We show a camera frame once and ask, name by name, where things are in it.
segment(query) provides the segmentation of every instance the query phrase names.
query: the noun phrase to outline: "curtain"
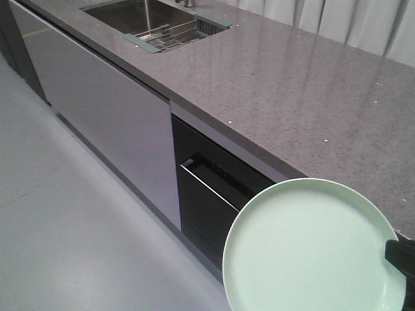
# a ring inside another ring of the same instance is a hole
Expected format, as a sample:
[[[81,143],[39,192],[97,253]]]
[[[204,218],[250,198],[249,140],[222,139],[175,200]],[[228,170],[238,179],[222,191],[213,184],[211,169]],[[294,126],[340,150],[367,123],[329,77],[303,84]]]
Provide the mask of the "curtain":
[[[415,67],[415,0],[221,1]]]
[[[265,0],[263,15],[274,21],[292,26],[295,5],[295,0]]]
[[[317,33],[320,16],[323,11],[323,0],[305,0],[298,28]]]
[[[265,0],[238,0],[238,7],[249,12],[263,15]]]
[[[347,44],[383,55],[398,8],[396,0],[360,0]]]
[[[415,67],[415,1],[409,0],[387,58]]]

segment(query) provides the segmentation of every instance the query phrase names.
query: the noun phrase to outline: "black dishwasher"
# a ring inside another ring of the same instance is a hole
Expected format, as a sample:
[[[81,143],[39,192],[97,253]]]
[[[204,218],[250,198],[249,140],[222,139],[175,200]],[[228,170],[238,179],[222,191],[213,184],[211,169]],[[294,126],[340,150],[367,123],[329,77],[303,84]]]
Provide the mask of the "black dishwasher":
[[[221,269],[238,212],[275,183],[175,116],[172,127],[182,232]]]

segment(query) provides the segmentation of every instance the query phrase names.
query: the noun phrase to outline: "plate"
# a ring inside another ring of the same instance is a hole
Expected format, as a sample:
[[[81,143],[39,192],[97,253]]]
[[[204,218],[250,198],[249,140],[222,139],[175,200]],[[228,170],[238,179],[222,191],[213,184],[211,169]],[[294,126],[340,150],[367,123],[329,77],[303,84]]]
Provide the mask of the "plate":
[[[385,259],[397,240],[358,192],[324,179],[273,185],[235,219],[222,273],[233,311],[401,311],[406,278]]]

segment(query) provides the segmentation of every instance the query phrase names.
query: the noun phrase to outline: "stainless steel sink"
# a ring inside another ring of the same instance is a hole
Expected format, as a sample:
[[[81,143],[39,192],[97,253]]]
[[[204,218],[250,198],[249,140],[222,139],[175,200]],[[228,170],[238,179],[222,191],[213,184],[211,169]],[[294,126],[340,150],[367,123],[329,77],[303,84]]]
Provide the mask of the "stainless steel sink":
[[[85,13],[124,33],[149,52],[165,52],[205,38],[231,23],[159,0],[110,1],[83,8]]]

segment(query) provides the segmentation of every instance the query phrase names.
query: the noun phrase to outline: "plate rim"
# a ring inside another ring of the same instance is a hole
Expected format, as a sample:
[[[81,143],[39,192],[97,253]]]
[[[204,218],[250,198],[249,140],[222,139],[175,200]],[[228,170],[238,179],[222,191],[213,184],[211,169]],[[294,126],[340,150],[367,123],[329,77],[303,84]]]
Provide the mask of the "plate rim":
[[[232,310],[233,310],[233,307],[231,305],[230,295],[228,293],[229,286],[226,285],[227,282],[226,282],[226,276],[225,276],[226,271],[227,271],[226,258],[229,257],[229,256],[226,256],[226,254],[229,252],[229,249],[231,248],[231,247],[229,247],[229,244],[231,243],[230,240],[232,239],[232,232],[235,230],[234,228],[238,225],[239,219],[241,219],[242,217],[244,217],[244,215],[246,213],[248,213],[248,211],[251,209],[250,206],[253,205],[252,202],[256,201],[256,199],[258,199],[258,197],[262,196],[265,192],[272,191],[274,188],[280,187],[280,186],[282,186],[286,183],[296,183],[296,182],[305,181],[305,180],[306,181],[311,181],[311,182],[317,181],[317,182],[321,182],[321,183],[329,183],[329,184],[335,185],[336,187],[346,189],[347,191],[350,191],[351,193],[353,193],[353,195],[358,196],[359,198],[363,199],[363,201],[365,201],[365,203],[367,203],[373,209],[373,211],[378,216],[380,216],[380,218],[382,219],[382,221],[385,224],[385,227],[391,233],[391,238],[390,239],[398,240],[396,232],[395,232],[394,228],[392,227],[392,225],[390,224],[390,222],[388,221],[388,219],[386,218],[386,216],[367,197],[363,196],[361,193],[357,192],[356,190],[352,189],[351,187],[348,187],[348,186],[343,185],[343,184],[341,184],[339,182],[336,182],[336,181],[332,181],[332,180],[329,180],[329,179],[323,179],[323,178],[294,178],[294,179],[288,179],[288,180],[276,183],[274,185],[271,185],[271,186],[267,187],[266,189],[262,190],[261,192],[259,192],[258,194],[256,194],[251,200],[249,200],[245,204],[245,206],[241,209],[241,211],[239,212],[239,214],[237,215],[237,217],[233,221],[233,223],[230,227],[230,230],[228,232],[228,236],[226,237],[225,246],[224,246],[224,253],[223,253],[223,259],[222,259],[222,279],[223,279],[223,285],[224,285],[224,289],[225,289],[226,298],[228,299],[228,303],[231,306]],[[392,266],[392,267],[397,272],[401,273],[394,266]],[[402,305],[403,305],[403,302],[404,302],[404,298],[405,298],[405,292],[403,293]]]

